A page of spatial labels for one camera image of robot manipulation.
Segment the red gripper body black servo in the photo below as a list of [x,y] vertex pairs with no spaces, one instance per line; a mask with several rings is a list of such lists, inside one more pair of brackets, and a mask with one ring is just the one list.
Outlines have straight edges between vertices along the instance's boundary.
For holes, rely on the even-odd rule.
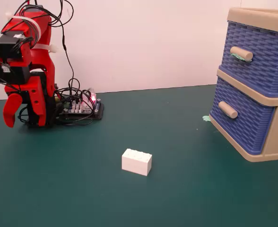
[[47,95],[46,75],[42,71],[30,71],[30,67],[10,67],[0,61],[0,84],[13,88],[13,85],[21,86],[26,84],[31,77],[39,77],[42,85],[43,94]]

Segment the red curved movable gripper finger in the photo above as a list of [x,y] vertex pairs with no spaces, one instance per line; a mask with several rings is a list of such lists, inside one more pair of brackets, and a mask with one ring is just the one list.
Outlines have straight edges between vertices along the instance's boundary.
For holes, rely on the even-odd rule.
[[5,124],[13,128],[15,123],[15,113],[22,104],[22,96],[18,93],[12,93],[8,96],[8,99],[3,108],[3,119]]

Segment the red straight fixed gripper finger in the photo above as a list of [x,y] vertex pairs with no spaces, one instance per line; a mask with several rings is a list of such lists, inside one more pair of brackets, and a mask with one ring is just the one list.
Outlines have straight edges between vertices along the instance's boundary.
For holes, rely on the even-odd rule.
[[28,106],[29,122],[35,126],[45,126],[46,107],[43,92],[41,90],[29,91],[30,104]]

